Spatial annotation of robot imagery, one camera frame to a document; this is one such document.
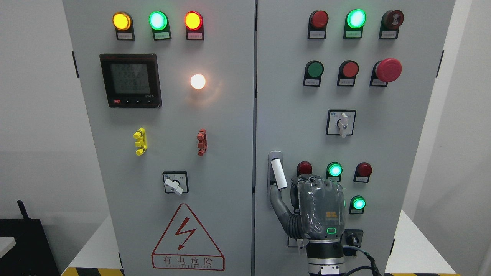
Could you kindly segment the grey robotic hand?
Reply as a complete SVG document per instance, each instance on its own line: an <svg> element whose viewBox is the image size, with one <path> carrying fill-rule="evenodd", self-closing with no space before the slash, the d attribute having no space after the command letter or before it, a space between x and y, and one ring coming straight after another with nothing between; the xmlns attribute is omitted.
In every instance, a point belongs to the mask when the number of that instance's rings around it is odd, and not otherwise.
<svg viewBox="0 0 491 276"><path fill-rule="evenodd" d="M270 185L270 202L287 236L317 243L338 243L345 229L343 187L317 175L292 178L297 188L299 214L293 214L275 183Z"/></svg>

